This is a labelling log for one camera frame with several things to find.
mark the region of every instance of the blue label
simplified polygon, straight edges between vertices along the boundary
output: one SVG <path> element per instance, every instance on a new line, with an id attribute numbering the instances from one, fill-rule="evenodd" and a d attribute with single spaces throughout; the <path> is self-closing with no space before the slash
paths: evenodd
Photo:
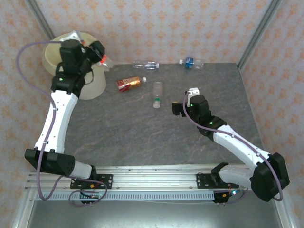
<path id="1" fill-rule="evenodd" d="M 186 58 L 186 64 L 185 64 L 185 67 L 186 67 L 186 68 L 192 68 L 193 63 L 194 63 L 193 58 Z"/>

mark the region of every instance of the wall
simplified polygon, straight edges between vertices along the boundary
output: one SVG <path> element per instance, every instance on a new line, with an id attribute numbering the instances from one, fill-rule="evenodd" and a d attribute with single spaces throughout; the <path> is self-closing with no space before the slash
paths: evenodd
<path id="1" fill-rule="evenodd" d="M 304 2 L 284 0 L 242 72 L 264 145 L 285 157 L 304 224 Z"/>
<path id="2" fill-rule="evenodd" d="M 0 2 L 0 227 L 10 228 L 28 173 L 26 148 L 33 148 L 49 103 L 22 81 L 15 67 L 18 50 L 31 41 L 46 40 L 24 0 Z M 49 90 L 51 75 L 40 60 L 41 47 L 22 55 L 25 75 Z"/>
<path id="3" fill-rule="evenodd" d="M 116 64 L 238 62 L 271 0 L 38 0 L 56 36 L 80 30 Z"/>

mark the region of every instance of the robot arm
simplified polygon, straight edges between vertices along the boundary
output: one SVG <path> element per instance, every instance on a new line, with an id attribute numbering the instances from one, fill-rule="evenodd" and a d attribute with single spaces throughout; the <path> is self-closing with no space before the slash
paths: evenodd
<path id="1" fill-rule="evenodd" d="M 203 127 L 203 129 L 198 127 L 202 135 L 227 148 L 249 168 L 241 169 L 228 163 L 219 164 L 211 171 L 210 179 L 215 186 L 223 186 L 222 183 L 241 185 L 251 188 L 261 200 L 270 201 L 279 190 L 270 168 L 262 157 L 270 163 L 282 189 L 289 184 L 285 161 L 280 154 L 270 154 L 257 148 L 237 134 L 221 118 L 211 115 L 208 102 L 204 96 L 200 95 L 198 88 L 192 88 L 186 94 L 188 94 L 187 103 L 172 103 L 173 114 L 181 113 L 182 117 L 189 116 L 197 126 Z"/>
<path id="2" fill-rule="evenodd" d="M 105 49 L 99 41 L 85 47 L 77 34 L 63 40 L 60 48 L 62 62 L 58 64 L 52 80 L 52 93 L 56 104 L 56 118 L 47 142 L 45 136 L 53 118 L 53 105 L 50 105 L 42 133 L 34 149 L 27 149 L 25 158 L 37 169 L 38 158 L 45 144 L 41 162 L 41 172 L 68 177 L 96 180 L 96 168 L 75 160 L 74 156 L 63 154 L 67 126 L 72 111 L 78 101 L 81 89 L 85 85 L 85 76 L 92 71 L 92 64 L 105 56 Z"/>

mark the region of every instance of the bottle cap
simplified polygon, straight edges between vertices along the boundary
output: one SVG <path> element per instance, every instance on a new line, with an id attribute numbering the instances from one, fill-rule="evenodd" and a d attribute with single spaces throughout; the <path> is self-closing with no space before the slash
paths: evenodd
<path id="1" fill-rule="evenodd" d="M 160 106 L 161 106 L 160 101 L 154 101 L 153 108 L 160 108 Z"/>

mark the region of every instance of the bucket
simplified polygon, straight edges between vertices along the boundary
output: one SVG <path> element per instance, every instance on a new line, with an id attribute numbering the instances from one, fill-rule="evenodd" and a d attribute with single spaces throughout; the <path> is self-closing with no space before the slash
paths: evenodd
<path id="1" fill-rule="evenodd" d="M 84 39 L 86 44 L 91 44 L 92 42 L 96 41 L 97 39 L 92 37 L 91 35 L 80 32 L 82 38 Z M 53 41 L 59 41 L 61 38 L 67 37 L 69 34 L 61 35 Z M 44 68 L 52 75 L 55 76 L 56 67 L 57 65 L 62 62 L 60 56 L 60 44 L 48 44 L 44 47 L 41 58 L 42 58 L 42 65 Z M 101 95 L 106 87 L 105 81 L 105 73 L 103 68 L 97 65 L 92 66 L 92 70 L 94 73 L 94 79 L 92 81 L 92 72 L 89 72 L 85 76 L 85 83 L 81 89 L 80 97 L 81 100 L 91 100 L 99 95 Z"/>

